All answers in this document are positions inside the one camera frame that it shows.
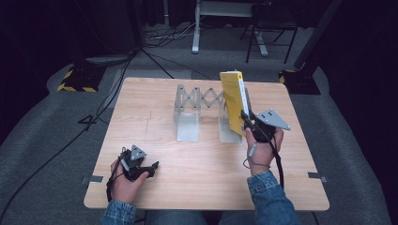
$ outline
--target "yellow object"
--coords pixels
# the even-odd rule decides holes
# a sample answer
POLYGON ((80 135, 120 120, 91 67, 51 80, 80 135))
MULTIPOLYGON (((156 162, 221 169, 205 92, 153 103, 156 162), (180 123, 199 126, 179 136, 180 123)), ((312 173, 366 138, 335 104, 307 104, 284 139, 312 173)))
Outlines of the yellow object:
POLYGON ((243 110, 249 115, 249 107, 242 72, 221 72, 220 78, 222 80, 222 90, 228 113, 229 127, 237 134, 246 137, 244 121, 240 118, 240 113, 243 110))

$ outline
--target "wooden table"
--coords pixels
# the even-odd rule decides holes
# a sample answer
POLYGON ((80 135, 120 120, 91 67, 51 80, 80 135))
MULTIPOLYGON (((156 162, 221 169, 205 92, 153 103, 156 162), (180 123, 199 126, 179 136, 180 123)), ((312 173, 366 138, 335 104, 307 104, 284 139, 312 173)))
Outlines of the wooden table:
MULTIPOLYGON (((195 86, 204 93, 212 87, 219 94, 220 81, 127 78, 120 91, 93 175, 102 183, 90 183, 84 198, 89 208, 105 208, 106 181, 110 165, 123 146, 133 144, 147 156, 143 166, 159 161, 153 178, 142 186, 135 205, 142 209, 247 210, 253 202, 246 179, 250 171, 242 165, 247 144, 222 143, 219 136, 219 106, 202 107, 198 142, 177 142, 173 121, 176 88, 195 86)), ((245 82, 255 113, 273 109, 291 126, 284 132, 281 158, 287 197, 297 210, 323 211, 329 201, 316 173, 286 88, 280 83, 245 82)), ((275 160, 271 170, 279 178, 275 160)))

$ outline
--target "chair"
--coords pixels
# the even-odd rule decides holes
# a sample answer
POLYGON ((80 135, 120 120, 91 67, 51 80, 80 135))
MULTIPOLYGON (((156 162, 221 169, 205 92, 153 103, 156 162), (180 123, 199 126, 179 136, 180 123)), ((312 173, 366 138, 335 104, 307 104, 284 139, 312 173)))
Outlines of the chair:
POLYGON ((263 45, 265 43, 254 43, 253 38, 256 32, 273 32, 279 31, 281 32, 271 43, 267 43, 268 45, 276 45, 276 46, 289 46, 287 50, 286 57, 284 58, 284 63, 287 62, 287 58, 289 57, 290 50, 292 49, 293 42, 295 40, 296 33, 298 31, 298 25, 295 22, 295 18, 287 5, 283 1, 267 1, 262 2, 259 1, 257 4, 252 5, 252 18, 251 22, 248 26, 246 26, 243 31, 240 39, 243 39, 243 36, 246 34, 246 31, 249 27, 252 27, 251 36, 250 36, 250 44, 249 50, 246 57, 246 63, 249 62, 250 51, 252 49, 252 45, 263 45), (290 40, 289 44, 278 44, 275 43, 281 35, 286 30, 294 31, 293 36, 290 40))

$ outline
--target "human hand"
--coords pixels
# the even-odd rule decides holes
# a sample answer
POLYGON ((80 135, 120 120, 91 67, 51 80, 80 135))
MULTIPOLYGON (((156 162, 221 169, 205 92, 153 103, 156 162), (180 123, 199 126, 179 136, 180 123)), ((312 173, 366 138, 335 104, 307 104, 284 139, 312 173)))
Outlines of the human hand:
MULTIPOLYGON (((275 130, 274 139, 276 141, 275 147, 278 149, 279 152, 283 140, 283 130, 277 127, 275 130)), ((272 148, 269 143, 257 142, 252 134, 252 131, 249 128, 246 128, 246 142, 248 144, 247 156, 252 176, 268 171, 269 164, 274 158, 272 148), (252 155, 252 158, 249 158, 249 153, 255 143, 256 147, 254 154, 252 155)))
MULTIPOLYGON (((111 172, 114 170, 115 164, 116 161, 111 165, 111 172)), ((112 199, 132 204, 137 197, 138 190, 148 176, 149 172, 143 172, 134 182, 131 182, 126 178, 126 176, 124 176, 123 167, 119 163, 115 172, 116 179, 114 180, 114 185, 112 187, 112 199)))

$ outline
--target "jeans jacket sleeve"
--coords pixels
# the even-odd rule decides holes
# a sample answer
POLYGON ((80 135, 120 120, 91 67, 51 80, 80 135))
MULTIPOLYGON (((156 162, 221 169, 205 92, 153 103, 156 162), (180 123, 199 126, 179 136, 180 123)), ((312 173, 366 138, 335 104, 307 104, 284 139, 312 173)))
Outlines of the jeans jacket sleeve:
POLYGON ((248 186, 257 224, 300 224, 295 207, 271 171, 249 177, 248 186))
POLYGON ((135 218, 135 206, 111 200, 101 219, 102 225, 132 225, 135 218))

